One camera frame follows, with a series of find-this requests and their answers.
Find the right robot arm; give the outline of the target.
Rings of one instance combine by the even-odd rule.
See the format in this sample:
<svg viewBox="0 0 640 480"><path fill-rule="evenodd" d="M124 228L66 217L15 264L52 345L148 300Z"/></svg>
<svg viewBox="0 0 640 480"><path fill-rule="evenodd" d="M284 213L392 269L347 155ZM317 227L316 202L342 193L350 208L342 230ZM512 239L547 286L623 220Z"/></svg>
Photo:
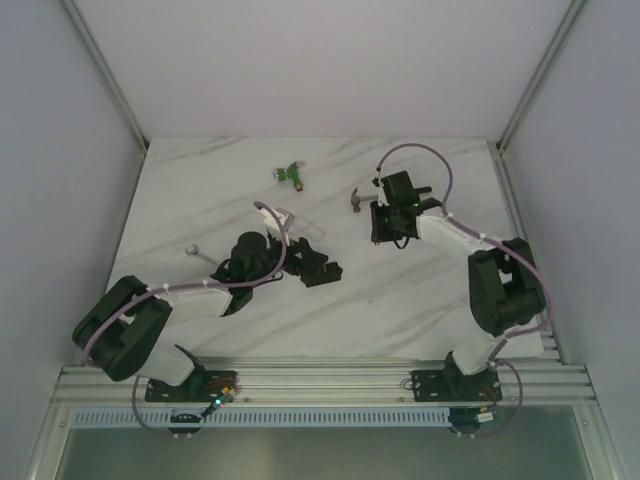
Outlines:
<svg viewBox="0 0 640 480"><path fill-rule="evenodd" d="M478 374L496 357L494 349L510 334L529 325L546 307L539 280L529 269L531 251L521 238L493 246L479 233L454 224L450 214L437 214L442 203L420 197L409 174L376 176L377 198L370 203L374 244L404 249L412 239L444 250L466 266L471 327L447 354L444 390L464 399L478 387Z"/></svg>

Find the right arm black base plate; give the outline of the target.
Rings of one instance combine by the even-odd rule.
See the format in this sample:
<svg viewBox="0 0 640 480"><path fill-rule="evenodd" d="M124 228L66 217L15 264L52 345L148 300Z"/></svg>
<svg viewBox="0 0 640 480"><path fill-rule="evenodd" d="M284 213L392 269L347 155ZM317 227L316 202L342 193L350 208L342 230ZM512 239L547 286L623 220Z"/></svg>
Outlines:
<svg viewBox="0 0 640 480"><path fill-rule="evenodd" d="M498 375L490 369L463 375L454 367L410 373L416 402L497 403L503 399Z"/></svg>

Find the black fuse box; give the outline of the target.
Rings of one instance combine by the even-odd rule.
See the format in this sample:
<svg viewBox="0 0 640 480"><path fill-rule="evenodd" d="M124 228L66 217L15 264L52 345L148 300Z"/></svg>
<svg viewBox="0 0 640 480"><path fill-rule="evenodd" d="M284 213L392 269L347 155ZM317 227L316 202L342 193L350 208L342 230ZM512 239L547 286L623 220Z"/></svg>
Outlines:
<svg viewBox="0 0 640 480"><path fill-rule="evenodd" d="M302 281L307 288L338 282L342 279L343 268L337 262L321 265L316 270L307 273Z"/></svg>

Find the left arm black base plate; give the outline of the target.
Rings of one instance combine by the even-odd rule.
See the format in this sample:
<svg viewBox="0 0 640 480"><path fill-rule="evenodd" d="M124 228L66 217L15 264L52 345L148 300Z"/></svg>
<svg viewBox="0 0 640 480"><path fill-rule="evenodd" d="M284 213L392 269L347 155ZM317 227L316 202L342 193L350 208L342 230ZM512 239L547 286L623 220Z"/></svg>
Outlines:
<svg viewBox="0 0 640 480"><path fill-rule="evenodd" d="M179 386L150 380L144 399L149 403L210 403L233 392L236 385L237 372L234 370L204 370L192 374Z"/></svg>

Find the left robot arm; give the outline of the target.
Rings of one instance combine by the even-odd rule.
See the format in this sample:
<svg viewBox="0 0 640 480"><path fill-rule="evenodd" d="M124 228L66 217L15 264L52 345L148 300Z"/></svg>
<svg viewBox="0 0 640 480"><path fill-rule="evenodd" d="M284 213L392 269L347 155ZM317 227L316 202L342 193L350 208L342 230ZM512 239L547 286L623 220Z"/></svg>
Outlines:
<svg viewBox="0 0 640 480"><path fill-rule="evenodd" d="M284 275L316 287L340 279L342 269L304 237L246 232L229 258L199 282L153 290L134 275L120 278L78 323L72 340L83 359L112 381L159 381L180 401L192 402L203 393L205 368L165 329L180 320L234 315L252 301L257 287Z"/></svg>

